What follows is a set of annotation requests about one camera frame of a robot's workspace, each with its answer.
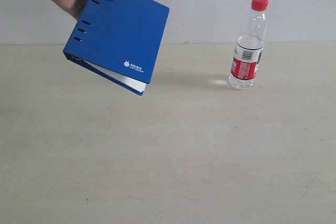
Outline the clear plastic water bottle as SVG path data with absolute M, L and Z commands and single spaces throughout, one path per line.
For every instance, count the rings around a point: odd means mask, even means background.
M 239 28 L 229 75 L 229 84 L 235 89 L 245 90 L 254 84 L 265 45 L 268 4 L 269 0 L 252 0 Z

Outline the blue ring binder notebook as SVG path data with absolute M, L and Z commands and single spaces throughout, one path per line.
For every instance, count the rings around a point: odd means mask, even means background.
M 63 53 L 142 95 L 153 76 L 169 13 L 155 0 L 88 0 Z

